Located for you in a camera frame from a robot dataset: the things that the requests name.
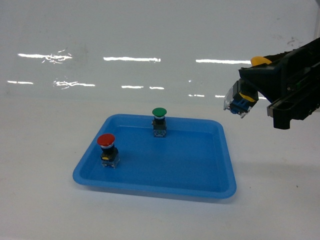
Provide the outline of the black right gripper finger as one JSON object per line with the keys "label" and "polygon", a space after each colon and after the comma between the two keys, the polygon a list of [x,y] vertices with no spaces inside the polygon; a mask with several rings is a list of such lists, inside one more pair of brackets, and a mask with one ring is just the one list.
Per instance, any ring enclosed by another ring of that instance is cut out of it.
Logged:
{"label": "black right gripper finger", "polygon": [[267,115],[273,118],[273,127],[290,129],[291,120],[303,121],[313,112],[313,97],[309,94],[289,94],[267,107]]}
{"label": "black right gripper finger", "polygon": [[278,63],[289,51],[275,55],[254,56],[251,58],[251,67],[241,68],[239,76],[245,83],[260,92],[269,102],[281,97],[281,66]]}

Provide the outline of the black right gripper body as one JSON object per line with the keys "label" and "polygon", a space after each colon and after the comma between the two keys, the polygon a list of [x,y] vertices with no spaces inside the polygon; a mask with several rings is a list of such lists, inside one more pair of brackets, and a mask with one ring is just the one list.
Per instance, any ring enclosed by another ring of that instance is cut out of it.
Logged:
{"label": "black right gripper body", "polygon": [[320,106],[320,39],[292,50],[280,63],[279,109],[290,118],[306,118]]}

